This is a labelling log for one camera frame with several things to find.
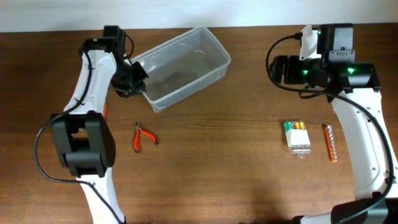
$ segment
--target white wall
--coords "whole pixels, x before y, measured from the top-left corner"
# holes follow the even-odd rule
[[[0,32],[398,22],[398,0],[1,0]]]

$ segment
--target wood grain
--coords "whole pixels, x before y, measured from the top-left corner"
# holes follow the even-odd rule
[[[301,100],[268,80],[264,60],[279,38],[302,26],[210,29],[229,52],[224,79],[154,113],[143,96],[119,98],[109,89],[108,125],[117,146],[114,185],[129,223],[269,223],[329,212],[353,200],[353,173],[341,126],[323,97]],[[127,30],[134,55],[187,29]],[[392,145],[398,149],[397,24],[356,26],[356,61],[375,65]],[[80,72],[78,49],[101,31],[0,34],[0,222],[91,223],[78,185],[56,184],[36,170],[32,146],[52,113],[63,110]],[[286,41],[273,55],[298,54]],[[304,120],[312,154],[287,149],[281,123]],[[132,149],[133,122],[156,133]],[[322,123],[335,129],[339,161],[328,160]],[[40,161],[51,175],[61,168],[47,132]]]

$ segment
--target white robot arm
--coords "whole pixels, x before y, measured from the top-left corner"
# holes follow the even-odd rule
[[[271,50],[285,39],[300,40],[300,56],[276,56],[269,68]],[[352,24],[306,26],[301,33],[278,40],[267,55],[269,78],[277,87],[299,92],[300,97],[301,93],[328,97],[343,127],[353,168],[356,200],[336,205],[331,213],[300,217],[301,224],[398,222],[394,176],[398,163],[382,116],[380,84],[373,65],[354,63],[354,56]],[[282,76],[285,84],[324,90],[281,86]]]
[[[146,72],[124,56],[126,37],[118,26],[106,26],[102,38],[85,41],[79,80],[64,109],[69,113],[51,124],[61,165],[81,184],[94,223],[126,223],[112,180],[116,147],[103,117],[109,84],[126,98],[145,89]],[[72,135],[79,132],[86,137]]]

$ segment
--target plastic storage bin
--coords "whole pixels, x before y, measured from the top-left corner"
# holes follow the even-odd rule
[[[147,72],[143,95],[158,113],[223,78],[231,57],[207,28],[197,27],[131,61]]]

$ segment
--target pliers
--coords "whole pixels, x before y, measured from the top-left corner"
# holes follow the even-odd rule
[[[156,137],[153,134],[149,133],[148,131],[143,130],[143,128],[139,124],[139,121],[136,121],[136,136],[134,137],[134,151],[137,154],[139,154],[138,142],[139,142],[139,133],[140,132],[142,132],[146,136],[150,137],[156,146],[158,145],[159,142],[157,141]]]

